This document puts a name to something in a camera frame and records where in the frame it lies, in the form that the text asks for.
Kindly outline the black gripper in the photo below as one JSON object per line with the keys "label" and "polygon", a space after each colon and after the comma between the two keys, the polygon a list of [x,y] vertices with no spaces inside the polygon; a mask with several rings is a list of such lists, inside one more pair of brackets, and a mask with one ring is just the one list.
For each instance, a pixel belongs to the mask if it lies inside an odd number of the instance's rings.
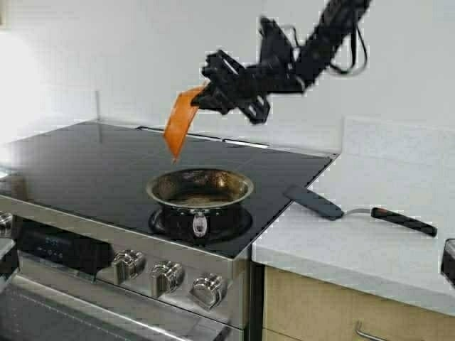
{"label": "black gripper", "polygon": [[239,109],[251,124],[265,124],[271,109],[270,94],[303,94],[305,86],[284,70],[243,67],[223,50],[205,57],[202,75],[211,86],[209,109],[227,114]]}

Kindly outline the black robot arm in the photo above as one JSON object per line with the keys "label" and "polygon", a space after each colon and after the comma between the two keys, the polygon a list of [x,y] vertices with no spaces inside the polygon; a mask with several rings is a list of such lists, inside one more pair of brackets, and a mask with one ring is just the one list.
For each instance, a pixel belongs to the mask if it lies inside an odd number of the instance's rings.
{"label": "black robot arm", "polygon": [[329,1],[304,44],[289,40],[285,28],[261,16],[257,63],[244,66],[223,50],[207,55],[201,73],[209,83],[191,101],[195,107],[226,115],[239,109],[252,124],[267,121],[270,94],[303,94],[326,69],[348,76],[356,68],[358,24],[369,1]]}

